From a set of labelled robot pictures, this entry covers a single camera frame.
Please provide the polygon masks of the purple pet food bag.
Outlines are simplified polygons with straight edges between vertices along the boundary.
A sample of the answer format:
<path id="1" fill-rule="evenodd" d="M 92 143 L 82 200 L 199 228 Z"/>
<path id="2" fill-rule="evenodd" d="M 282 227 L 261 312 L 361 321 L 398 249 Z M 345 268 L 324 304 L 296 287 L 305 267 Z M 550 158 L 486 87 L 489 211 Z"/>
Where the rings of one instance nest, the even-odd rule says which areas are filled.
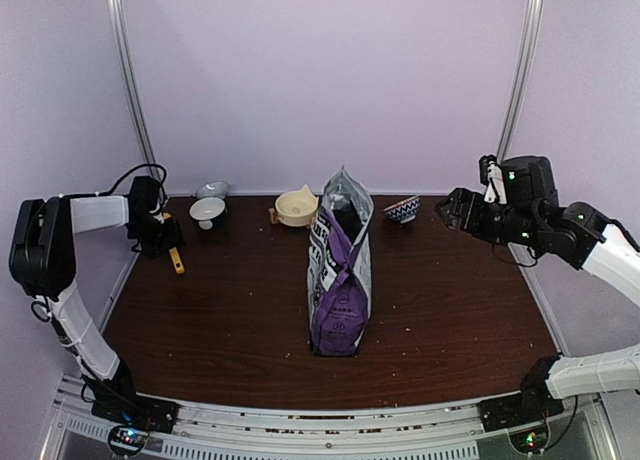
<path id="1" fill-rule="evenodd" d="M 369 229 L 374 202 L 341 168 L 325 185 L 311 224 L 307 302 L 311 352 L 358 353 L 372 310 Z"/>

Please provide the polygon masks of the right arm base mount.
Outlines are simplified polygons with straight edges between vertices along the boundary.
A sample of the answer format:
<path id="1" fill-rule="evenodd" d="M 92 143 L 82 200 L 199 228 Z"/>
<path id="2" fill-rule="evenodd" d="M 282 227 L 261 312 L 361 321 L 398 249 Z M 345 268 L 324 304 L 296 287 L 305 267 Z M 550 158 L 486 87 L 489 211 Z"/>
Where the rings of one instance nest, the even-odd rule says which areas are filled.
<path id="1" fill-rule="evenodd" d="M 538 359 L 520 382 L 519 392 L 478 404 L 485 432 L 540 422 L 564 412 L 563 402 L 551 396 L 546 380 L 559 355 Z"/>

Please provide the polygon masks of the yellow plastic scoop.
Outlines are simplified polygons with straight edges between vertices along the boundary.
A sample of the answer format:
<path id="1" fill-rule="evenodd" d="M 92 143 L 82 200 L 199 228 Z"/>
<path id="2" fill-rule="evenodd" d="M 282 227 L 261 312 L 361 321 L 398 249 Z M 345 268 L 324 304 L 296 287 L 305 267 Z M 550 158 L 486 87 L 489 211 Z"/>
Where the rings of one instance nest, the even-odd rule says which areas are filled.
<path id="1" fill-rule="evenodd" d="M 163 220 L 171 227 L 171 245 L 168 249 L 168 252 L 174 271 L 176 274 L 182 275 L 185 273 L 185 267 L 179 253 L 179 247 L 183 244 L 180 224 L 170 213 L 164 213 Z"/>

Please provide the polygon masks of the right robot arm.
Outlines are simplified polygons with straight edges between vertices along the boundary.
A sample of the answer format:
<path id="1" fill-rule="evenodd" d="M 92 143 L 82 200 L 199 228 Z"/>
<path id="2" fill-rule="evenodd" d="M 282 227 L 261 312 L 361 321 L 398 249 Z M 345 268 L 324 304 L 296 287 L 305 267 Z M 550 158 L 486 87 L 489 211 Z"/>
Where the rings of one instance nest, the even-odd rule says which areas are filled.
<path id="1" fill-rule="evenodd" d="M 534 259 L 555 255 L 639 301 L 639 244 L 616 220 L 585 202 L 559 203 L 551 162 L 544 156 L 479 160 L 482 193 L 457 187 L 436 204 L 451 230 L 491 245 L 517 244 Z M 582 357 L 539 359 L 521 382 L 512 410 L 535 420 L 551 404 L 582 394 L 636 390 L 639 348 L 627 347 Z"/>

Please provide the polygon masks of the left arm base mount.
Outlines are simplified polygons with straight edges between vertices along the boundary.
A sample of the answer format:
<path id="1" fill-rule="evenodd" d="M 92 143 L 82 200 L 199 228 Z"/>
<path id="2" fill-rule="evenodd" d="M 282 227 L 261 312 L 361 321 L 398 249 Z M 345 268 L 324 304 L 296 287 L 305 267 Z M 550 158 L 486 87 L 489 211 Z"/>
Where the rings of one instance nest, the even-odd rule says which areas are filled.
<path id="1" fill-rule="evenodd" d="M 179 405 L 170 400 L 137 393 L 130 369 L 124 361 L 111 379 L 100 379 L 94 373 L 83 376 L 94 400 L 94 416 L 138 430 L 171 434 L 178 417 Z"/>

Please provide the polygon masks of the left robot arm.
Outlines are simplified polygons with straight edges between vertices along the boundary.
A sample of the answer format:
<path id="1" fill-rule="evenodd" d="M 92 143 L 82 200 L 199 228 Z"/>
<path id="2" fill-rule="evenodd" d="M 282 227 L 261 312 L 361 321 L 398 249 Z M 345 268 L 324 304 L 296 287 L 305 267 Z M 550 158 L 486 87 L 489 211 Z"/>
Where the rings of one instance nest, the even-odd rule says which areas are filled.
<path id="1" fill-rule="evenodd" d="M 54 327 L 60 343 L 85 375 L 112 381 L 123 361 L 88 313 L 77 283 L 75 238 L 126 229 L 132 250 L 155 259 L 182 244 L 179 223 L 165 213 L 163 183 L 136 176 L 129 193 L 58 195 L 21 203 L 8 259 L 13 280 L 32 299 L 32 311 Z"/>

